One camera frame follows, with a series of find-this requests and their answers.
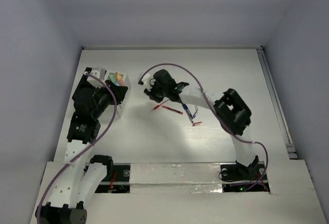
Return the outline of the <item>red gel pen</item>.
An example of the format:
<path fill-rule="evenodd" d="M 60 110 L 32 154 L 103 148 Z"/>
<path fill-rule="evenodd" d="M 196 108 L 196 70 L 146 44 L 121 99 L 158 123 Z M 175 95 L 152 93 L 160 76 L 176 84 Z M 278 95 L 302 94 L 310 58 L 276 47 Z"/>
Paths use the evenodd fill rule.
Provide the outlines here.
<path fill-rule="evenodd" d="M 169 101 L 169 99 L 167 99 L 167 100 L 161 102 L 160 104 L 156 105 L 154 108 L 151 109 L 151 112 L 157 110 L 158 108 L 160 108 L 161 106 L 163 106 L 168 101 Z"/>

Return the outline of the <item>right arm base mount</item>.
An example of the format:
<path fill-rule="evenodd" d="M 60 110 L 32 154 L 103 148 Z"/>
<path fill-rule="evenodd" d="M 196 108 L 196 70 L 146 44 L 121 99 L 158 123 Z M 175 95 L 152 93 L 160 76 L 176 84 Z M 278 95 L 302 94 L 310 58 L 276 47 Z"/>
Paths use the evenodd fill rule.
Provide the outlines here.
<path fill-rule="evenodd" d="M 224 193 L 241 193 L 241 192 L 270 192 L 267 175 L 264 174 L 259 179 L 265 169 L 264 162 L 260 162 L 258 156 L 255 156 L 249 166 L 240 163 L 221 164 L 218 174 L 222 181 Z"/>

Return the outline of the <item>dark red ink pen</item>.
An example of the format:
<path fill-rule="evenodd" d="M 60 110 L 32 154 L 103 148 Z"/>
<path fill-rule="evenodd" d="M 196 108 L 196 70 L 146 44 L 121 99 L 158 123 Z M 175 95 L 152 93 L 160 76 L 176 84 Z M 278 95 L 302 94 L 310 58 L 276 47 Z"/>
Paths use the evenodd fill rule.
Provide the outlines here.
<path fill-rule="evenodd" d="M 180 114 L 180 115 L 183 115 L 183 114 L 184 114 L 182 111 L 179 111 L 179 110 L 173 109 L 173 108 L 168 107 L 168 106 L 164 106 L 164 105 L 163 105 L 162 108 L 164 108 L 164 109 L 166 109 L 166 110 L 168 110 L 168 111 L 174 112 L 174 113 L 176 113 L 176 114 Z"/>

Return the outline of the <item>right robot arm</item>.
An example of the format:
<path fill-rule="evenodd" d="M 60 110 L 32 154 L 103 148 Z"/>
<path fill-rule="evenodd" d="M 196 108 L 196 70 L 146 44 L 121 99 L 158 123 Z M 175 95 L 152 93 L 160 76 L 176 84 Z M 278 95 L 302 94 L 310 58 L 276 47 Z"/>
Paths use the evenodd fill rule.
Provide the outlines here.
<path fill-rule="evenodd" d="M 144 93 L 157 103 L 167 98 L 183 106 L 194 105 L 214 112 L 222 129 L 232 138 L 237 174 L 248 179 L 255 173 L 259 159 L 250 136 L 251 110 L 236 90 L 230 88 L 223 93 L 205 91 L 187 82 L 176 82 L 165 69 L 153 75 L 142 73 L 138 84 L 144 86 Z"/>

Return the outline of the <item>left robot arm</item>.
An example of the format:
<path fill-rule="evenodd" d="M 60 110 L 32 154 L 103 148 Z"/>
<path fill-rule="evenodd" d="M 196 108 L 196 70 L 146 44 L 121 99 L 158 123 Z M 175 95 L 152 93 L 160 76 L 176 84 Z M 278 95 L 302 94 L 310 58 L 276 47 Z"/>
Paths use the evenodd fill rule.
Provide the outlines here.
<path fill-rule="evenodd" d="M 74 113 L 67 135 L 63 167 L 51 180 L 35 211 L 37 223 L 86 223 L 87 206 L 102 180 L 114 174 L 108 155 L 90 156 L 93 146 L 104 136 L 100 116 L 108 106 L 116 109 L 129 87 L 110 80 L 89 82 L 83 77 L 74 94 Z"/>

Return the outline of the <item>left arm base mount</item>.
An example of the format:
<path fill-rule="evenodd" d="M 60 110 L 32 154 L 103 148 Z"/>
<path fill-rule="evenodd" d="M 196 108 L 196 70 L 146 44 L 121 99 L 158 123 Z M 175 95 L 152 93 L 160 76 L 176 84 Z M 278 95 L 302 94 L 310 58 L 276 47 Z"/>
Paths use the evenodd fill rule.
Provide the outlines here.
<path fill-rule="evenodd" d="M 95 193 L 129 193 L 130 174 L 130 164 L 114 164 L 113 171 L 99 183 Z"/>

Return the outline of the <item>green highlighter marker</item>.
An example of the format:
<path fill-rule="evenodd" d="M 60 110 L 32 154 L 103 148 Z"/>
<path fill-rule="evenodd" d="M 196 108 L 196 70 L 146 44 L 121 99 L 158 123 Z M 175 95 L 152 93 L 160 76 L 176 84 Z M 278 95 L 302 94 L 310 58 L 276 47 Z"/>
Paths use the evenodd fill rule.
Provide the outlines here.
<path fill-rule="evenodd" d="M 111 80 L 114 84 L 117 82 L 115 75 L 113 75 L 111 73 L 108 75 L 108 79 Z"/>

